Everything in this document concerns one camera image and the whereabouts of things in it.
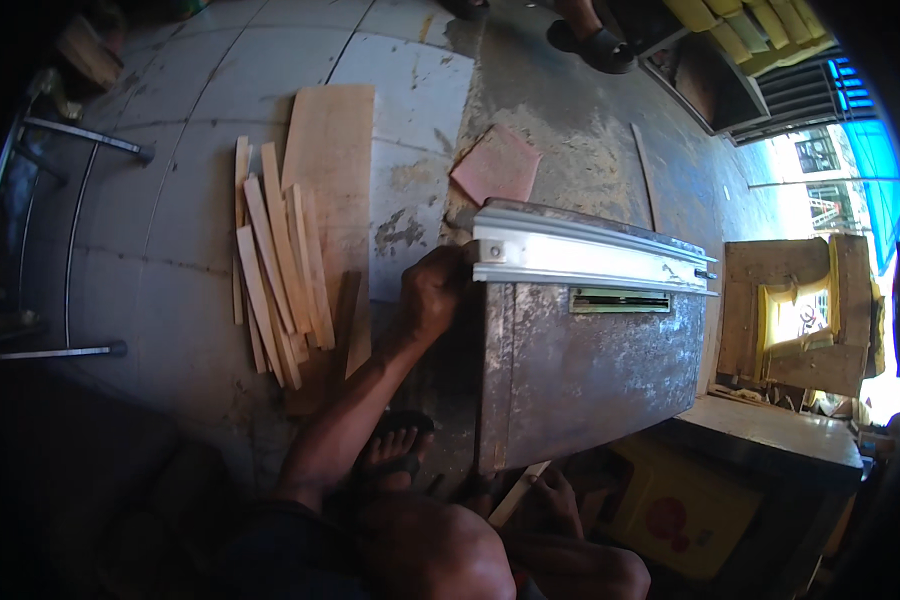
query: dark cloth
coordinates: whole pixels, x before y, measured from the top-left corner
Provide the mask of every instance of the dark cloth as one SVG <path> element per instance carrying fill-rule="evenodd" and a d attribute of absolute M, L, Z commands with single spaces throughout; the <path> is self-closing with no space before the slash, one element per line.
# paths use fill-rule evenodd
<path fill-rule="evenodd" d="M 255 506 L 216 574 L 227 598 L 371 598 L 352 536 L 299 502 Z"/>

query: person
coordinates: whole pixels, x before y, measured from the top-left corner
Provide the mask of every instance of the person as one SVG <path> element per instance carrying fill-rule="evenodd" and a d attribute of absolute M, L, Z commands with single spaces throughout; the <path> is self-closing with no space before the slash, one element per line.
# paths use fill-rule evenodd
<path fill-rule="evenodd" d="M 532 564 L 536 555 L 525 546 L 534 541 L 505 542 L 485 515 L 412 492 L 434 443 L 433 422 L 413 411 L 384 414 L 410 369 L 450 327 L 468 279 L 457 246 L 440 246 L 404 272 L 400 310 L 373 355 L 299 432 L 274 491 L 220 551 L 216 575 L 223 595 L 518 597 L 508 553 Z M 325 503 L 348 474 L 353 501 L 335 522 L 324 513 Z M 546 548 L 573 556 L 552 544 Z M 544 585 L 559 587 L 573 573 L 542 577 Z"/>
<path fill-rule="evenodd" d="M 489 0 L 440 0 L 458 18 L 480 20 L 490 14 Z M 623 39 L 604 27 L 593 6 L 594 0 L 552 0 L 545 2 L 562 19 L 547 30 L 547 42 L 561 52 L 578 55 L 588 66 L 611 75 L 629 73 L 636 55 Z"/>

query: concrete floor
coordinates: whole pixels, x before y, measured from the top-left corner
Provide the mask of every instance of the concrete floor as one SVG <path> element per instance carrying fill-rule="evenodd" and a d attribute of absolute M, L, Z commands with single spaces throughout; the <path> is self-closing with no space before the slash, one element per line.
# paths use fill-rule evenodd
<path fill-rule="evenodd" d="M 432 196 L 440 200 L 437 207 L 446 198 L 450 223 L 469 210 L 469 200 L 447 189 L 446 174 L 453 159 L 494 123 L 510 127 L 543 153 L 531 202 L 648 228 L 634 123 L 643 132 L 661 201 L 660 233 L 702 246 L 716 258 L 722 257 L 724 241 L 804 237 L 805 205 L 799 208 L 773 191 L 748 190 L 747 183 L 775 179 L 762 144 L 735 149 L 706 136 L 641 71 L 607 76 L 575 54 L 554 50 L 544 37 L 556 18 L 547 9 L 516 0 L 491 4 L 488 20 L 472 24 L 453 19 L 432 0 L 216 0 L 185 23 L 134 31 L 117 89 L 87 106 L 84 123 L 152 143 L 157 157 L 143 169 L 119 153 L 98 154 L 76 240 L 71 298 L 74 344 L 122 339 L 130 351 L 122 359 L 53 366 L 175 416 L 186 432 L 222 449 L 248 494 L 273 485 L 297 424 L 283 416 L 276 383 L 253 372 L 245 330 L 232 321 L 233 143 L 250 135 L 255 144 L 275 141 L 282 153 L 293 93 L 328 80 L 344 83 L 348 69 L 334 67 L 348 63 L 348 49 L 356 54 L 353 44 L 392 42 L 394 54 L 398 45 L 408 46 L 399 55 L 415 57 L 413 77 L 420 61 L 430 61 L 436 87 L 421 89 L 431 96 L 401 92 L 399 97 L 419 107 L 438 102 L 437 97 L 444 102 L 443 109 L 390 136 L 387 107 L 395 102 L 381 97 L 391 98 L 388 82 L 399 79 L 395 69 L 404 67 L 381 59 L 357 64 L 346 75 L 347 82 L 363 78 L 378 86 L 375 164 L 399 156 L 393 168 L 425 161 L 429 169 L 422 182 L 411 177 L 420 187 L 372 184 L 372 248 L 381 228 L 394 226 L 388 217 L 396 210 L 418 219 L 399 222 L 385 234 L 407 232 L 414 223 L 423 229 L 413 239 L 384 235 L 393 250 L 371 252 L 377 300 L 392 300 L 393 282 L 404 265 L 436 243 L 443 215 L 424 207 L 433 206 Z M 456 61 L 455 71 L 439 68 L 452 64 L 445 59 Z M 362 75 L 364 69 L 372 72 Z M 440 86 L 458 90 L 461 73 L 469 77 L 469 90 L 457 101 Z M 446 123 L 436 137 L 434 120 Z M 452 140 L 454 128 L 455 147 L 441 140 Z M 37 189 L 24 260 L 24 305 L 48 317 L 44 347 L 62 340 L 57 316 L 64 242 L 88 154 L 81 142 L 56 144 L 50 156 L 72 173 L 72 182 L 57 190 L 41 181 Z M 396 202 L 404 204 L 384 204 L 396 192 Z M 459 235 L 447 228 L 443 234 Z M 421 239 L 431 243 L 424 246 Z M 377 308 L 379 331 L 388 311 L 385 305 Z M 704 384 L 717 348 L 718 321 L 719 300 L 710 300 Z M 420 481 L 447 474 L 444 493 L 462 479 L 473 449 L 476 390 L 472 382 L 448 375 L 446 364 L 453 360 L 455 369 L 479 373 L 480 347 L 459 337 L 472 351 L 461 359 L 457 341 L 445 342 L 394 402 L 420 406 L 437 421 L 437 450 Z"/>

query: hand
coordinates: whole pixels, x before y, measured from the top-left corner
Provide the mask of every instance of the hand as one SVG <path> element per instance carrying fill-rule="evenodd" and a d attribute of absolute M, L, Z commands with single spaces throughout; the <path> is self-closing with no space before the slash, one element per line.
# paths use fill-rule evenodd
<path fill-rule="evenodd" d="M 577 511 L 577 495 L 559 469 L 548 467 L 541 477 L 530 477 L 533 489 L 546 499 L 553 517 L 564 533 L 578 540 L 584 538 L 584 526 Z"/>
<path fill-rule="evenodd" d="M 403 271 L 400 305 L 414 341 L 429 346 L 450 328 L 468 276 L 460 246 L 438 246 Z"/>

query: forearm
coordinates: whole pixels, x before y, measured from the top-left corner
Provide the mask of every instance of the forearm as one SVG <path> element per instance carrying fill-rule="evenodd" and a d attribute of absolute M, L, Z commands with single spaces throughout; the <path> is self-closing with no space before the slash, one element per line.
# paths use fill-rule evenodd
<path fill-rule="evenodd" d="M 292 494 L 300 487 L 322 494 L 336 486 L 353 467 L 396 389 L 430 344 L 405 326 L 393 327 L 378 350 L 346 380 L 340 396 L 328 398 L 296 436 L 280 469 L 277 494 Z"/>

